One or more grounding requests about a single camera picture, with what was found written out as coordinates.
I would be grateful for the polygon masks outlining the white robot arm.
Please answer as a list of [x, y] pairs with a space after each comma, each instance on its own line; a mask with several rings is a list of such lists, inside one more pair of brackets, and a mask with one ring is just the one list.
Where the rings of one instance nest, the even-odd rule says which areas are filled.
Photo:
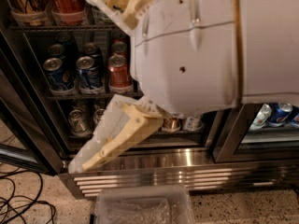
[[130, 36], [143, 96], [113, 96], [71, 174], [114, 160], [169, 117], [299, 103], [299, 0], [85, 1]]

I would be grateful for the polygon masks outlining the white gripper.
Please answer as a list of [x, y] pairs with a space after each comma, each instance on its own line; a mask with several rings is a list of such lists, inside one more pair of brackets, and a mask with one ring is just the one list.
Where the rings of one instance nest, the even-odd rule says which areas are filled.
[[158, 0], [135, 29], [132, 76], [166, 112], [237, 105], [233, 0]]

